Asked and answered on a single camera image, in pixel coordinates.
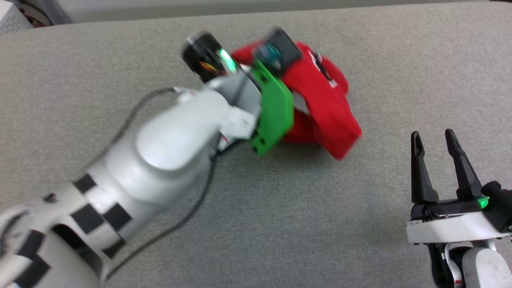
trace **black tape stripe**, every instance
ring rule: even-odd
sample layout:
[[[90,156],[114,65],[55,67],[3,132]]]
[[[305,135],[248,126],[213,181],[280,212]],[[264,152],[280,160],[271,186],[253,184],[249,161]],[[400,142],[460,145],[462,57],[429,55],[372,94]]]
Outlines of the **black tape stripe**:
[[[36,230],[31,230],[29,237],[27,237],[27,240],[25,243],[23,243],[23,246],[19,249],[16,255],[34,260],[34,257],[36,256],[39,247],[41,247],[44,238],[45,235],[43,233]]]
[[[32,263],[16,278],[14,283],[20,288],[33,288],[41,281],[50,268],[39,255],[35,255]]]
[[[105,214],[103,214],[105,220],[112,225],[115,231],[119,231],[125,226],[132,217],[126,212],[126,210],[116,203],[114,207],[110,208]]]
[[[126,244],[126,241],[124,239],[119,240],[114,245],[110,246],[107,249],[103,249],[103,253],[107,255],[110,259],[114,258],[116,256],[117,252]]]
[[[75,219],[75,222],[86,234],[89,234],[104,223],[101,215],[90,204],[71,214],[71,217]]]
[[[85,193],[92,187],[96,186],[96,182],[94,182],[93,178],[89,174],[85,174],[84,177],[74,181],[73,184],[82,193]]]

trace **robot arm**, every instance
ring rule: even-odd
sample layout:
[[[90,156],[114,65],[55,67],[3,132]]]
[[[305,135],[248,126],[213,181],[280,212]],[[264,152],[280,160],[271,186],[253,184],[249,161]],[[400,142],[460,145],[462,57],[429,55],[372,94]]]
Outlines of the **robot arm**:
[[[221,133],[252,135],[254,115],[215,90],[194,94],[126,135],[81,178],[4,213],[0,287],[100,287],[117,251],[208,172]]]
[[[246,72],[211,34],[188,42],[183,58],[203,90],[183,90],[178,105],[122,137],[79,179],[0,215],[0,288],[100,287],[117,252],[207,173],[226,139],[250,139],[263,155],[291,128],[292,95],[276,76],[301,54],[284,31],[265,44],[279,57],[256,58]]]
[[[510,192],[496,186],[482,189],[455,133],[447,129],[445,136],[459,189],[457,199],[439,201],[423,161],[419,133],[411,135],[414,206],[411,221],[407,223],[409,243],[423,243],[428,247],[432,276],[439,288],[512,287],[510,269],[494,243],[495,238],[512,235],[509,229],[512,221],[508,220],[512,207],[506,207],[512,203]],[[473,247],[451,249],[452,244],[466,241]]]

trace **red towel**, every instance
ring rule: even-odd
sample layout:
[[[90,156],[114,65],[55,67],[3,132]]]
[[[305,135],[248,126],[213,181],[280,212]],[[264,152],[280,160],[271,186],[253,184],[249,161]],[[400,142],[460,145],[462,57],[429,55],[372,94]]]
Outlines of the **red towel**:
[[[291,91],[304,97],[310,115],[295,109],[293,128],[283,141],[320,143],[332,156],[341,159],[361,136],[361,128],[345,97],[349,84],[330,60],[305,43],[296,44],[303,56],[288,68],[281,80]],[[250,65],[252,52],[259,45],[261,42],[239,48],[232,56],[238,63]]]

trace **gray table surface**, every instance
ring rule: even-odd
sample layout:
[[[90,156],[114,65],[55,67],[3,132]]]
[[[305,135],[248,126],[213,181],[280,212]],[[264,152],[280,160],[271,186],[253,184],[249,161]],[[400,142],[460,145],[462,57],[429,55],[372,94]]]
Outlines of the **gray table surface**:
[[[457,182],[452,128],[482,183],[512,188],[512,5],[459,3],[67,25],[0,37],[0,210],[52,191],[98,153],[150,90],[200,82],[180,58],[209,30],[227,50],[282,26],[345,73],[363,130],[347,158],[247,144],[219,159],[205,205],[108,287],[433,287],[407,243],[410,134],[441,198]],[[164,97],[139,122],[174,103]],[[119,259],[177,222],[200,187]],[[511,263],[508,241],[499,251]]]

